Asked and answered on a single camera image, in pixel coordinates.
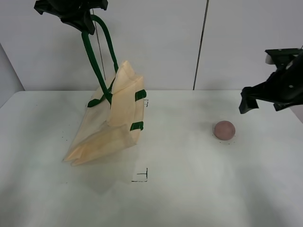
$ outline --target green bag handle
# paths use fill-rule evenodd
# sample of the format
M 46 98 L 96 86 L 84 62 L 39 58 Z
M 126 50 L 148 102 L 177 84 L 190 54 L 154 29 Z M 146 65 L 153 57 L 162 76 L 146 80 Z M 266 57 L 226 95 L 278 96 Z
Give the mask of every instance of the green bag handle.
M 118 64 L 117 64 L 117 59 L 116 59 L 116 56 L 115 56 L 115 52 L 114 52 L 114 48 L 113 48 L 113 44 L 112 44 L 112 40 L 110 38 L 110 35 L 109 35 L 109 31 L 105 25 L 105 23 L 103 22 L 103 20 L 101 20 L 101 18 L 99 18 L 98 16 L 96 15 L 90 15 L 91 19 L 93 21 L 96 21 L 102 28 L 103 32 L 104 32 L 104 35 L 105 35 L 105 38 L 106 38 L 106 41 L 107 41 L 107 45 L 108 45 L 108 48 L 109 48 L 109 52 L 110 52 L 110 56 L 112 57 L 112 60 L 114 62 L 114 68 L 115 68 L 115 72 L 117 73 L 119 67 L 118 67 Z M 97 63 L 97 60 L 96 60 L 96 57 L 95 57 L 95 54 L 94 54 L 94 51 L 91 47 L 91 43 L 90 43 L 90 40 L 89 40 L 89 34 L 87 31 L 83 31 L 82 34 L 82 40 L 83 40 L 83 43 L 84 43 L 84 47 L 85 47 L 85 50 L 86 50 L 86 53 L 89 57 L 89 61 L 90 61 L 90 64 L 98 78 L 98 81 L 99 81 L 99 84 L 101 86 L 101 89 L 103 91 L 103 96 L 100 98 L 100 99 L 93 99 L 91 100 L 87 107 L 93 107 L 93 106 L 96 106 L 98 105 L 99 103 L 101 103 L 103 100 L 107 99 L 107 101 L 112 104 L 112 94 L 111 94 L 111 90 L 112 90 L 112 87 L 113 87 L 113 83 L 115 81 L 115 79 L 113 80 L 113 82 L 111 83 L 111 85 L 109 86 L 109 88 L 106 87 L 106 84 L 103 80 L 103 77 L 102 77 L 102 73 L 100 71 L 100 68 L 98 66 L 98 63 Z

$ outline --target ball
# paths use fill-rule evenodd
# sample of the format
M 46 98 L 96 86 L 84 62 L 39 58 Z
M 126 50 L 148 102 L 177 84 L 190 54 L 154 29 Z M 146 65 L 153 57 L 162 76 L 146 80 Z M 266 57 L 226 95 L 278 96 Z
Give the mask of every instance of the ball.
M 214 135 L 220 140 L 230 140 L 236 134 L 235 126 L 228 121 L 221 121 L 214 127 Z

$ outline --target green strap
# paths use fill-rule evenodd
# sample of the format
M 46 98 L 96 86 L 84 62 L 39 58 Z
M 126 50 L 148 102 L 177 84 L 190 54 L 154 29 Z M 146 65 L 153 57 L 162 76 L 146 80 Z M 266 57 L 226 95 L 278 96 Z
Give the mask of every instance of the green strap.
M 108 48 L 109 48 L 109 52 L 110 52 L 110 55 L 112 57 L 112 60 L 114 62 L 114 68 L 115 68 L 115 72 L 117 73 L 118 71 L 118 64 L 117 64 L 117 60 L 116 60 L 116 56 L 115 56 L 115 52 L 114 52 L 114 48 L 113 48 L 113 45 L 112 45 L 112 41 L 110 39 L 110 35 L 109 35 L 109 32 L 108 32 L 108 29 L 105 25 L 105 23 L 96 15 L 91 15 L 91 19 L 93 21 L 96 21 L 102 28 L 104 34 L 105 34 L 105 38 L 106 38 L 106 41 L 107 41 L 107 45 L 108 45 Z M 85 47 L 85 50 L 86 50 L 86 53 L 89 57 L 89 61 L 90 61 L 90 64 L 98 78 L 98 81 L 99 81 L 99 84 L 101 86 L 101 89 L 103 91 L 103 96 L 100 98 L 100 99 L 93 99 L 91 100 L 89 103 L 88 103 L 88 107 L 93 107 L 93 106 L 96 106 L 98 105 L 99 103 L 101 103 L 103 100 L 107 99 L 108 102 L 111 104 L 112 102 L 112 94 L 111 94 L 111 90 L 112 90 L 112 86 L 113 86 L 113 83 L 115 81 L 115 79 L 112 81 L 110 87 L 107 89 L 106 87 L 106 84 L 103 80 L 103 77 L 102 77 L 102 73 L 100 71 L 100 68 L 98 66 L 98 63 L 97 63 L 97 60 L 96 60 L 96 57 L 95 57 L 95 54 L 93 52 L 93 49 L 91 47 L 91 43 L 90 43 L 90 40 L 89 40 L 89 34 L 88 32 L 86 31 L 83 31 L 82 34 L 82 39 L 83 39 L 83 43 L 84 43 L 84 47 Z
M 146 98 L 146 91 L 145 90 L 137 91 L 134 94 L 134 98 L 135 98 L 136 101 L 140 100 L 140 99 L 143 99 L 143 98 Z
M 141 130 L 143 130 L 143 122 L 136 122 L 136 123 L 133 123 L 132 126 L 131 126 L 130 131 L 136 130 L 136 129 L 141 129 Z

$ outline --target white table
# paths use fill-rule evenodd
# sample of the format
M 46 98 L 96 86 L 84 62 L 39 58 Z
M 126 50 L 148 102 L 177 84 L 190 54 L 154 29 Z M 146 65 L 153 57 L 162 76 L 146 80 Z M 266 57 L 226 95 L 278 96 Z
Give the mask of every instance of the white table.
M 286 109 L 240 115 L 239 91 L 149 91 L 139 144 L 62 162 L 91 91 L 18 92 L 0 109 L 1 227 L 298 227 L 303 125 Z M 212 125 L 228 120 L 222 142 Z M 148 182 L 132 183 L 148 168 Z

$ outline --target beige bag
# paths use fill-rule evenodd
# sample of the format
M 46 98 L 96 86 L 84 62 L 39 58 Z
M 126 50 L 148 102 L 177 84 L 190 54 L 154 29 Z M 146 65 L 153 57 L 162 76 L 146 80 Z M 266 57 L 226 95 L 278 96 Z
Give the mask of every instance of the beige bag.
M 109 80 L 109 89 L 98 71 L 95 56 L 92 56 L 88 34 L 82 34 L 90 62 L 100 81 L 88 104 L 81 127 L 71 144 L 69 154 L 64 161 L 74 160 L 73 166 L 92 161 L 113 152 L 135 145 L 143 130 L 144 90 L 143 77 L 135 74 L 128 61 L 124 61 L 117 70 L 116 58 L 107 28 L 100 18 L 93 18 L 103 28 L 114 61 L 116 77 Z

